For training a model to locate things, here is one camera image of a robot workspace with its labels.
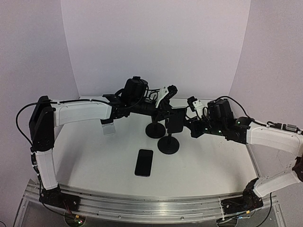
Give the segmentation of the black phone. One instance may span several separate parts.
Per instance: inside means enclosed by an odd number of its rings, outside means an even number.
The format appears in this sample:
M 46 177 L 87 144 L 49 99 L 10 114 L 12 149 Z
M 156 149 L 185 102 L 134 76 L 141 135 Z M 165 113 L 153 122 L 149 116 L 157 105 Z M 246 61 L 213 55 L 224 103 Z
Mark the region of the black phone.
M 151 175 L 151 167 L 153 161 L 153 151 L 149 149 L 140 149 L 136 161 L 134 174 L 141 177 L 149 177 Z
M 178 108 L 174 110 L 175 113 L 168 118 L 166 124 L 167 133 L 180 133 L 183 131 L 185 120 L 185 108 Z

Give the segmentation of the black phone stand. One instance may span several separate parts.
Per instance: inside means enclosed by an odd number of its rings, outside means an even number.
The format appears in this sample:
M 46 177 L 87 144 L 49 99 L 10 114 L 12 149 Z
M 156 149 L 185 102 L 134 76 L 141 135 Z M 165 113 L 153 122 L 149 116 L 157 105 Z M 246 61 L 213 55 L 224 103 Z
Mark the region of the black phone stand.
M 146 126 L 145 133 L 152 139 L 160 139 L 165 136 L 166 128 L 163 124 L 152 119 L 152 122 Z
M 161 153 L 166 155 L 172 155 L 179 150 L 179 141 L 175 137 L 173 137 L 172 134 L 168 134 L 167 136 L 162 137 L 158 141 L 157 146 Z

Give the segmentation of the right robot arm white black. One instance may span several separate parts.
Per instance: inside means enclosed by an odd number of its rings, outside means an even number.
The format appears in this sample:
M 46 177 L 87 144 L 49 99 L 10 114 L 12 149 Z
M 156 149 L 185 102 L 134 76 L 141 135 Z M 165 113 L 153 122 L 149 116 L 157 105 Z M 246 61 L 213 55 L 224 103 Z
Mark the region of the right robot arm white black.
M 271 192 L 303 181 L 303 131 L 295 125 L 285 123 L 261 123 L 245 115 L 236 119 L 227 96 L 210 101 L 204 106 L 195 97 L 187 99 L 194 118 L 185 121 L 191 137 L 204 134 L 222 136 L 227 141 L 240 144 L 261 145 L 286 151 L 295 155 L 295 162 L 272 177 L 252 180 L 243 195 L 252 193 L 258 198 Z

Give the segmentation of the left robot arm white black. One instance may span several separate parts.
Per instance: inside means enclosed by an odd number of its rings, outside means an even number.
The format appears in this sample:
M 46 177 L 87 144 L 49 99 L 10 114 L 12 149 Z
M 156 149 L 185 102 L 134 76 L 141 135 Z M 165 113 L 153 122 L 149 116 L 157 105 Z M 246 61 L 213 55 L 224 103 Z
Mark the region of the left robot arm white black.
M 53 161 L 54 129 L 72 122 L 99 120 L 104 135 L 115 133 L 114 120 L 128 117 L 131 113 L 150 116 L 150 127 L 155 129 L 159 121 L 166 125 L 156 130 L 173 134 L 183 131 L 186 108 L 173 107 L 170 99 L 177 93 L 174 85 L 160 89 L 149 89 L 146 80 L 134 76 L 125 87 L 100 99 L 81 98 L 55 101 L 42 96 L 32 103 L 34 111 L 29 120 L 31 161 L 38 180 L 46 190 L 45 197 L 54 206 L 62 204 L 63 194 L 56 179 Z

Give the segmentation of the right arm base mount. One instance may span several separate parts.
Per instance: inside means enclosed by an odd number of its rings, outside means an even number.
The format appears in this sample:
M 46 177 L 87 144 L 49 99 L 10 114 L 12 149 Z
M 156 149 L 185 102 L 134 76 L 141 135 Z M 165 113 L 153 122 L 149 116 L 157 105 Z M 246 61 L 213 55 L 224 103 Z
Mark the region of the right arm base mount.
M 258 178 L 255 178 L 247 184 L 242 192 L 242 196 L 221 201 L 221 206 L 225 214 L 253 211 L 254 209 L 263 207 L 262 198 L 258 197 L 253 191 L 254 184 L 257 180 Z

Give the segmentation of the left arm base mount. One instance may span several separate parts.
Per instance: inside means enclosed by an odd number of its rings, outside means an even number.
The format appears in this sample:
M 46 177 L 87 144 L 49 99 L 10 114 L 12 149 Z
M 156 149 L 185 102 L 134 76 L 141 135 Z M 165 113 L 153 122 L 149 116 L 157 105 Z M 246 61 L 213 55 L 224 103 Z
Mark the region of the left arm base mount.
M 44 205 L 66 209 L 67 211 L 78 211 L 79 209 L 80 197 L 63 193 L 59 186 L 46 190 L 40 185 L 39 194 L 39 201 Z

